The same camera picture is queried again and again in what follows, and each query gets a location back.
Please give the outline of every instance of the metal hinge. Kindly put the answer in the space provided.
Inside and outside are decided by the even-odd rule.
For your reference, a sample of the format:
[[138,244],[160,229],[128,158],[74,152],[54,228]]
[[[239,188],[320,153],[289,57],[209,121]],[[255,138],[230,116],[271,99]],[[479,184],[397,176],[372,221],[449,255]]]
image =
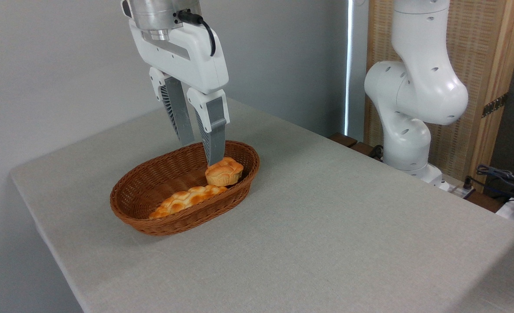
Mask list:
[[506,103],[506,98],[508,98],[508,93],[505,93],[504,95],[491,101],[491,103],[486,104],[483,107],[483,115],[481,117],[486,117],[487,115],[489,115],[490,113],[493,113],[500,107],[503,107]]

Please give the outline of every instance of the muffin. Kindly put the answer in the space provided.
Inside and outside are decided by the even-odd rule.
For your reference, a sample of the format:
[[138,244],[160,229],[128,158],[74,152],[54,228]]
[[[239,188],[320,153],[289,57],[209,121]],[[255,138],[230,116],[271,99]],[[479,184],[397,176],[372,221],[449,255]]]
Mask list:
[[225,157],[205,171],[207,183],[214,186],[229,186],[237,183],[244,167],[233,158]]

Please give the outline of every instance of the white wall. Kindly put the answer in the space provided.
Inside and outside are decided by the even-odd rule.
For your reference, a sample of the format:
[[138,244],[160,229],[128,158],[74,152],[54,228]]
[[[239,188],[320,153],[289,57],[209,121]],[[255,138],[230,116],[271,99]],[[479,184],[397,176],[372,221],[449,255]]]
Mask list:
[[[202,0],[227,57],[227,94],[341,131],[346,6]],[[160,107],[147,73],[118,0],[0,0],[0,312],[80,311],[8,173]]]

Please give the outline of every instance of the cable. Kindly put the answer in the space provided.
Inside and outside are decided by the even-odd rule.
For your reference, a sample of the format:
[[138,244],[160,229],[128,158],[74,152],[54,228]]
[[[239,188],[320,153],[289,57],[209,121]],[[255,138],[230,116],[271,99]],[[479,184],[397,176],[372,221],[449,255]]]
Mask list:
[[472,176],[466,176],[466,183],[470,183],[470,182],[475,182],[481,186],[484,186],[485,188],[487,188],[488,190],[491,190],[492,192],[496,192],[496,193],[500,193],[500,194],[503,194],[505,196],[509,196],[510,198],[514,198],[514,193],[513,192],[507,192],[507,191],[504,191],[504,190],[497,190],[495,188],[492,188],[491,186],[487,185],[487,184],[484,184],[482,182],[480,182],[479,180],[476,180],[475,178],[473,178]]
[[201,24],[203,24],[203,26],[205,26],[205,28],[207,29],[207,32],[209,32],[209,39],[211,41],[211,56],[213,56],[213,55],[215,55],[215,52],[217,51],[217,43],[215,42],[215,35],[213,34],[213,31],[209,27],[209,24],[207,24],[207,22],[205,22],[203,20],[203,18],[201,18]]
[[476,174],[480,176],[493,176],[494,180],[490,180],[487,184],[490,185],[495,180],[500,180],[508,186],[514,188],[514,174],[509,170],[502,170],[485,164],[479,164],[476,169]]
[[213,34],[213,31],[203,20],[203,16],[200,16],[199,14],[193,14],[189,10],[181,10],[180,12],[176,13],[176,16],[181,20],[182,22],[186,22],[193,25],[203,25],[207,29],[207,32],[209,33],[209,40],[211,41],[211,56],[215,55],[215,52],[217,51],[217,43],[215,42],[215,35]]

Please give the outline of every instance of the table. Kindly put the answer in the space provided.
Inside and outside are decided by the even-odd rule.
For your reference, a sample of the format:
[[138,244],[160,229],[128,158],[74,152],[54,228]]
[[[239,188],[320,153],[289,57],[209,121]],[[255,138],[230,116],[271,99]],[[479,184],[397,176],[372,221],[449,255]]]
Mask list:
[[229,100],[227,138],[261,168],[247,198],[187,232],[116,218],[126,172],[180,147],[164,109],[12,170],[90,312],[514,312],[514,222]]

